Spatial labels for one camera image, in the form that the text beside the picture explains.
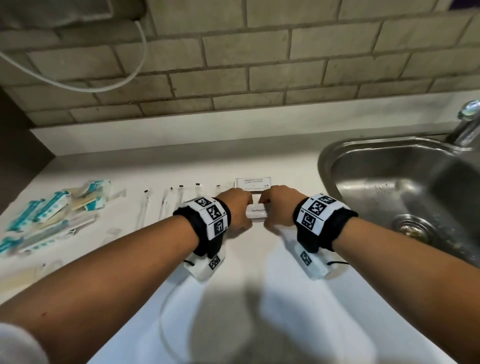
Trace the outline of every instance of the hand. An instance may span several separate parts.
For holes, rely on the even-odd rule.
[[[247,217],[247,205],[252,204],[252,194],[241,188],[230,188],[217,196],[230,209],[232,220],[229,228],[232,230],[248,230],[252,227],[252,221]]]
[[[260,204],[270,203],[265,227],[271,230],[275,225],[292,226],[293,211],[301,200],[308,196],[287,186],[272,186],[262,192]]]

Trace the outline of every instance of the black wrist strap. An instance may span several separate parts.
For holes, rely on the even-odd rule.
[[[230,226],[231,223],[230,209],[223,201],[217,198],[214,198],[214,200],[218,201],[227,213],[227,226],[225,227],[226,230],[226,228]],[[180,215],[185,217],[195,231],[195,234],[197,234],[199,242],[198,246],[193,251],[196,255],[204,256],[205,254],[207,254],[208,258],[212,259],[213,257],[215,257],[215,255],[218,254],[220,248],[222,247],[223,235],[225,233],[225,230],[216,235],[214,238],[208,240],[207,224],[202,220],[198,211],[193,210],[189,206],[185,206],[178,208],[173,213],[173,215]]]
[[[352,217],[357,217],[358,214],[348,208],[341,207],[332,212],[329,218],[324,221],[323,227],[320,233],[317,235],[308,229],[300,222],[297,221],[302,210],[302,206],[310,199],[307,197],[300,201],[293,212],[293,221],[297,226],[297,241],[303,246],[303,248],[309,253],[317,253],[318,248],[328,249],[334,251],[332,247],[333,241],[339,237],[343,227]],[[331,197],[326,197],[326,201],[336,201]]]

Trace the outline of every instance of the sink drain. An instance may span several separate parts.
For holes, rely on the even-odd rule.
[[[399,215],[393,221],[394,231],[421,243],[432,245],[436,238],[435,229],[429,222],[413,215]]]

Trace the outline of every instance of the black cord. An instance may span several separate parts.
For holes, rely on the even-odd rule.
[[[335,263],[337,263],[337,264],[348,264],[348,265],[350,265],[350,263],[347,263],[347,262],[336,262],[336,261],[328,262],[327,265],[328,265],[328,266],[331,266],[332,264],[335,264]]]

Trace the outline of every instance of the white sleeve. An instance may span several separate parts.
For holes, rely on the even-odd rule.
[[[0,323],[0,364],[48,364],[48,358],[27,331]]]

